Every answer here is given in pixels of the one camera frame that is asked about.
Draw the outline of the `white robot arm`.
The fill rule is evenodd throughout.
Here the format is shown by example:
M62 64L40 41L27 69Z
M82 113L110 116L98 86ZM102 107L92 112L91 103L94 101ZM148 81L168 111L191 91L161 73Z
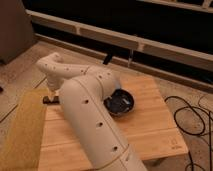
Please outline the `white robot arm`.
M65 119L95 171L147 171L103 104L121 88L111 70L66 64L57 53L39 59L37 67L49 90L59 93Z

